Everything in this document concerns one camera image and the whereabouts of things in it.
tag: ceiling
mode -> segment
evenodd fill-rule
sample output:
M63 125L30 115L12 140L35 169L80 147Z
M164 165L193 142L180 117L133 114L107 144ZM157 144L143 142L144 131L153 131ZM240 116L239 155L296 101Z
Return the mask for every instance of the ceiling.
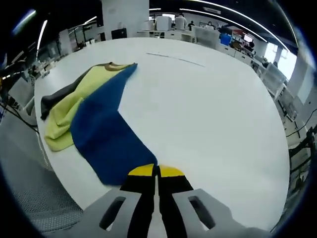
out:
M208 0L241 12L260 24L264 25L275 35L285 38L291 51L297 51L295 39L288 27L288 24L281 14L272 7L269 0ZM266 33L262 28L251 21L228 10L221 9L205 3L187 0L150 0L150 8L161 8L160 12L179 12L180 8L204 11L203 7L221 10L221 16L238 22L250 28L258 34ZM19 20L29 9L35 9L37 14L23 28L21 33L13 37L11 32ZM61 30L80 25L85 21L97 16L97 21L102 22L102 5L99 0L29 0L29 1L5 1L1 6L2 15L6 17L4 26L1 27L1 38L6 44L1 49L1 53L8 52L8 60L13 59L30 44L37 41L41 26L44 20L48 20L42 42L46 44L58 36ZM273 38L264 36L269 42L277 43Z

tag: desk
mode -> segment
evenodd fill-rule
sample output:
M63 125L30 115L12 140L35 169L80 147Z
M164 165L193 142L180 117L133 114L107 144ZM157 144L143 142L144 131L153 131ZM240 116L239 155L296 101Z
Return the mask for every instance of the desk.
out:
M75 202L85 209L111 187L101 184L74 146L57 153L49 150L40 101L89 67L109 61L138 63L119 112L158 162L179 168L193 188L227 205L241 224L271 229L283 211L289 179L287 141L273 100L248 65L216 50L169 39L96 43L66 56L36 81L44 149Z

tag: white tabletop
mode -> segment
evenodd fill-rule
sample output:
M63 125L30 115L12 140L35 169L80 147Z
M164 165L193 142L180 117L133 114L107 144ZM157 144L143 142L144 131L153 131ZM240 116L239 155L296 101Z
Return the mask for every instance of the white tabletop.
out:
M272 228L283 211L289 179L287 141L272 98L248 65L177 40L96 43L65 57L36 81L41 139L75 202L85 209L111 187L99 181L74 146L50 151L40 102L89 67L109 61L138 63L119 112L158 162L182 170L194 189L202 188L227 205L241 224Z

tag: blue towel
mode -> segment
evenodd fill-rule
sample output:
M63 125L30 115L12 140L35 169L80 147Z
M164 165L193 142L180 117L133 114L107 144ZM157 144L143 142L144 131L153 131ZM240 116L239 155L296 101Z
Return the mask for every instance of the blue towel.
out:
M122 185L134 168L158 163L118 112L124 86L136 67L125 68L87 97L71 123L76 148L103 184Z

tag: yellow towel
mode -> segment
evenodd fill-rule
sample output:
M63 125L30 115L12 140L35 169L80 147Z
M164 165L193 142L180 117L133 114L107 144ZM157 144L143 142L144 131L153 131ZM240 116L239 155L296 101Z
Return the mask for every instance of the yellow towel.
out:
M74 144L69 128L79 105L85 98L127 66L129 65L108 63L92 67L76 90L51 109L45 130L45 141L51 150L63 150Z

